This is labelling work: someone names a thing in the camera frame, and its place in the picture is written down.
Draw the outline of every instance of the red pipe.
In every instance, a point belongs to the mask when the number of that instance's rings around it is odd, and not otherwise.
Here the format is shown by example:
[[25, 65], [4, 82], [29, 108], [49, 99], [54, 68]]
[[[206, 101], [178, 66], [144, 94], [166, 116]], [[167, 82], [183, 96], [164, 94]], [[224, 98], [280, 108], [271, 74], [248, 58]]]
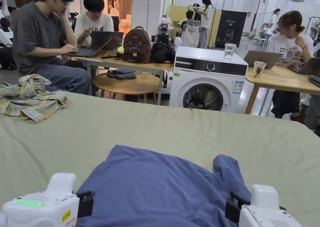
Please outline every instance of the red pipe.
[[225, 2], [226, 0], [223, 0], [223, 5], [222, 5], [222, 10], [223, 10], [223, 7], [224, 7], [224, 2]]
[[257, 7], [257, 11], [256, 11], [256, 13], [255, 13], [254, 16], [253, 16], [253, 21], [252, 21], [252, 25], [251, 25], [250, 31], [252, 31], [252, 29], [253, 29], [254, 21], [256, 20], [256, 17], [257, 17], [257, 13], [258, 13], [258, 9], [259, 9], [260, 2], [261, 2], [261, 0], [259, 0], [258, 7]]

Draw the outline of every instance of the washing machine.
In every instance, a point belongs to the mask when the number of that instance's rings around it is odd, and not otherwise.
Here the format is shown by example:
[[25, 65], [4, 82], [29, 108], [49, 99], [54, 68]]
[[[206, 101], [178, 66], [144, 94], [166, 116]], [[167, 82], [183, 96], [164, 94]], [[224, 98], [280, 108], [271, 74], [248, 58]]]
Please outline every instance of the washing machine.
[[237, 54], [179, 46], [169, 106], [236, 112], [248, 64]]

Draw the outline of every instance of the bed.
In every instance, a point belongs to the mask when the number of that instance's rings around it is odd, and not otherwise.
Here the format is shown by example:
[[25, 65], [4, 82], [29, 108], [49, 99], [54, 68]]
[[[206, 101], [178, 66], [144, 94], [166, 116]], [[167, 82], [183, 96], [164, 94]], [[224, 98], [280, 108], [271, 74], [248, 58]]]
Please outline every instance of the bed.
[[75, 190], [116, 145], [190, 160], [212, 171], [218, 154], [239, 161], [246, 186], [271, 185], [304, 226], [318, 225], [320, 138], [304, 125], [65, 93], [71, 103], [39, 124], [0, 115], [0, 205], [45, 190], [56, 172]]

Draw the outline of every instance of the sticker label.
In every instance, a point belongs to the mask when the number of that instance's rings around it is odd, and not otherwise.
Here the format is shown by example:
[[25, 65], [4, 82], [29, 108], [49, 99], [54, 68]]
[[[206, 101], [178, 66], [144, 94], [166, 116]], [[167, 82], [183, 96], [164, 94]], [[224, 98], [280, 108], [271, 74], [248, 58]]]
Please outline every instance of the sticker label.
[[71, 216], [71, 210], [68, 210], [63, 216], [62, 216], [62, 223], [64, 223], [68, 218]]
[[235, 81], [232, 93], [240, 94], [243, 87], [243, 81]]
[[66, 227], [73, 227], [76, 225], [76, 218], [73, 218], [70, 222], [66, 224]]

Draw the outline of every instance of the plastic cup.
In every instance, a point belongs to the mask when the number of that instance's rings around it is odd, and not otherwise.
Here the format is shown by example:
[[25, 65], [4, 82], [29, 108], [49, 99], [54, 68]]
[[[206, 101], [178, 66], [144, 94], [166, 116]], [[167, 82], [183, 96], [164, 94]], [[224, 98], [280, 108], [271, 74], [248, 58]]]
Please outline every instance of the plastic cup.
[[261, 75], [266, 67], [266, 63], [255, 61], [253, 66], [253, 76], [254, 78], [261, 78]]
[[230, 61], [232, 59], [233, 53], [235, 51], [235, 48], [237, 47], [236, 44], [233, 43], [226, 43], [224, 46], [224, 60], [226, 62]]

